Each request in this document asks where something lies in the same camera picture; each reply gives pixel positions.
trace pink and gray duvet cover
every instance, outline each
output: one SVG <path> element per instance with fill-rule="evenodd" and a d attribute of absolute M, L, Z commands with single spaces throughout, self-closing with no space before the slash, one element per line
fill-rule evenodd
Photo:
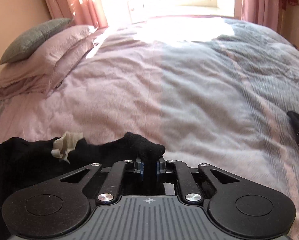
<path fill-rule="evenodd" d="M 165 159 L 210 163 L 290 197 L 299 239 L 299 52 L 262 26 L 221 18 L 157 19 L 107 29 L 48 98 L 15 96 L 0 142 L 83 132 L 90 143 L 141 134 Z"/>

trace pink pillow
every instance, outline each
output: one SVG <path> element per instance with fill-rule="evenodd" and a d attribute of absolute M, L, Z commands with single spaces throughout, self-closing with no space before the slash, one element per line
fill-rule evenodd
<path fill-rule="evenodd" d="M 95 31 L 89 25 L 72 26 L 49 38 L 28 59 L 7 63 L 0 72 L 0 99 L 29 92 L 47 94 L 54 89 L 93 48 L 89 36 Z"/>

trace pink curtain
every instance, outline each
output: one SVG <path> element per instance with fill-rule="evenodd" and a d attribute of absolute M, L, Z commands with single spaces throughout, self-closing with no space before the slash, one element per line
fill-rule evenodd
<path fill-rule="evenodd" d="M 72 18 L 75 24 L 107 27 L 101 0 L 46 0 L 52 18 Z"/>
<path fill-rule="evenodd" d="M 242 20 L 277 31 L 279 0 L 242 0 Z"/>

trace metal pin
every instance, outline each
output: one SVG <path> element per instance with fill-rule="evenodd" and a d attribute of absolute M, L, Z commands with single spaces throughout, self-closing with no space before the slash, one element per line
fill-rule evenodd
<path fill-rule="evenodd" d="M 196 194 L 196 193 L 190 193 L 190 194 L 187 194 L 185 196 L 185 198 L 188 201 L 199 201 L 201 199 L 201 196 L 199 194 Z"/>
<path fill-rule="evenodd" d="M 109 193 L 103 193 L 103 194 L 98 195 L 97 198 L 98 198 L 100 201 L 107 202 L 107 201 L 111 201 L 114 197 L 113 197 L 112 194 L 109 194 Z"/>

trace pillow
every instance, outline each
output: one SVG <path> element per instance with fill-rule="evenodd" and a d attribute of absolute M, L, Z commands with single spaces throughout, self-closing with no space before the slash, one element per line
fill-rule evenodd
<path fill-rule="evenodd" d="M 94 47 L 90 35 L 95 30 L 89 25 L 72 26 L 49 38 L 28 59 L 6 64 L 0 72 L 0 99 L 30 92 L 47 94 L 75 67 L 85 52 Z M 70 61 L 60 61 L 74 48 L 79 53 L 67 56 Z M 58 71 L 58 62 L 62 62 L 63 70 Z"/>
<path fill-rule="evenodd" d="M 53 19 L 25 31 L 5 50 L 0 65 L 29 58 L 40 45 L 62 31 L 71 21 L 69 18 Z"/>

